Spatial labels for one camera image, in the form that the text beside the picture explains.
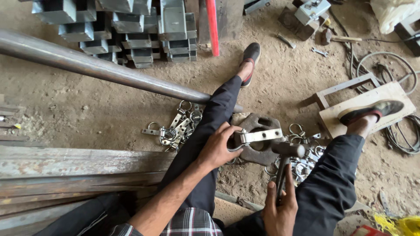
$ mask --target spanner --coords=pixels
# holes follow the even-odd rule
[[[319,53],[319,54],[322,54],[322,55],[324,55],[324,57],[328,57],[328,52],[323,52],[323,51],[320,51],[320,50],[318,50],[318,49],[316,49],[316,48],[312,48],[311,49],[311,51],[313,51],[313,52],[317,52],[317,53]]]

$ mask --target checkered shirt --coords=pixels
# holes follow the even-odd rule
[[[125,223],[115,226],[109,236],[143,235]],[[223,233],[207,211],[191,207],[178,210],[160,236],[223,236]]]

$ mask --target hand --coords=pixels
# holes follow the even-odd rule
[[[207,143],[201,150],[197,161],[212,170],[234,159],[235,157],[238,157],[243,149],[241,148],[235,152],[230,152],[228,151],[227,142],[229,137],[235,131],[241,130],[241,127],[231,126],[227,122],[221,124],[214,134],[212,134],[207,140]]]
[[[274,182],[267,186],[267,198],[262,210],[265,231],[268,236],[292,236],[293,226],[297,212],[296,195],[294,192],[291,165],[286,166],[286,192],[282,191],[283,197],[280,206],[276,207],[277,188]]]

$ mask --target black shoe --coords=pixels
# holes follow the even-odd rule
[[[255,65],[258,63],[261,55],[261,46],[257,42],[251,43],[244,51],[244,62],[251,62],[252,63],[252,71],[248,75],[248,77],[242,82],[241,87],[248,87],[251,83],[252,73],[254,73]]]
[[[338,119],[345,126],[348,126],[367,115],[376,115],[379,121],[381,117],[401,111],[403,107],[404,103],[397,100],[380,100],[364,107],[345,109],[340,112]]]

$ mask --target steel channel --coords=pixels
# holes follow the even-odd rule
[[[0,29],[0,53],[189,102],[210,99],[209,94],[8,29]],[[242,109],[236,104],[234,112]]]

